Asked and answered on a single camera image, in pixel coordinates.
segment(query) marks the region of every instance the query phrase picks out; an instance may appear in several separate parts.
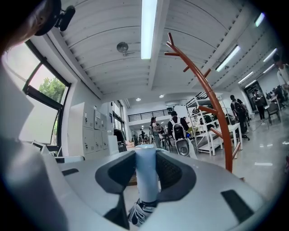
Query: floor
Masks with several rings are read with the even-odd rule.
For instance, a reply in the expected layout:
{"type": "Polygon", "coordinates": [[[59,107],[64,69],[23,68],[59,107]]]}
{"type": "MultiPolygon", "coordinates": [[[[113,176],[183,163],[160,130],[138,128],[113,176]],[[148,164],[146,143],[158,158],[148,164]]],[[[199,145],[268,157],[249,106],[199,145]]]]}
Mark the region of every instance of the floor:
{"type": "MultiPolygon", "coordinates": [[[[289,108],[280,112],[281,122],[276,115],[272,116],[272,125],[268,120],[261,123],[256,115],[250,123],[247,136],[250,141],[243,140],[243,150],[233,161],[233,174],[244,177],[252,188],[272,200],[282,189],[287,175],[284,173],[285,157],[289,153],[289,108]]],[[[215,156],[207,153],[197,154],[201,161],[225,167],[224,150],[216,149],[215,156]]],[[[129,186],[124,191],[127,211],[138,199],[137,186],[129,186]]],[[[131,230],[138,230],[130,224],[131,230]]]]}

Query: desk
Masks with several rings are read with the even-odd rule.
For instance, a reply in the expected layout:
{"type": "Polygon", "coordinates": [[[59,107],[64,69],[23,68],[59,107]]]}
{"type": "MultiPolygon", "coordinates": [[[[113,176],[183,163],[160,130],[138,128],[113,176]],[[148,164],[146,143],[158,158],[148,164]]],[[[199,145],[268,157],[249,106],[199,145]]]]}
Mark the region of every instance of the desk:
{"type": "Polygon", "coordinates": [[[274,96],[273,98],[268,99],[269,102],[272,102],[272,101],[274,101],[274,100],[277,102],[278,108],[279,108],[279,110],[280,110],[280,106],[279,106],[279,102],[278,102],[277,96],[274,96]]]}
{"type": "Polygon", "coordinates": [[[162,133],[161,135],[164,136],[165,142],[168,144],[168,150],[169,150],[169,152],[171,152],[172,144],[171,144],[170,139],[168,137],[168,133],[162,133]]]}
{"type": "MultiPolygon", "coordinates": [[[[240,146],[240,149],[243,150],[243,140],[242,140],[242,133],[241,133],[241,126],[240,126],[240,123],[236,123],[234,125],[228,125],[228,128],[229,128],[229,132],[232,132],[233,133],[233,138],[234,138],[234,149],[236,148],[237,146],[237,136],[236,136],[236,130],[239,129],[239,138],[240,138],[240,142],[241,142],[241,146],[240,146]]],[[[221,128],[218,127],[216,129],[217,131],[221,132],[221,128]]],[[[211,140],[211,144],[212,144],[212,151],[213,151],[213,156],[216,155],[215,153],[215,148],[214,148],[214,138],[213,138],[213,135],[215,133],[210,131],[209,132],[209,135],[210,135],[210,140],[211,140]]],[[[218,137],[219,139],[219,142],[220,142],[220,145],[221,145],[221,149],[223,149],[223,139],[218,137]]]]}

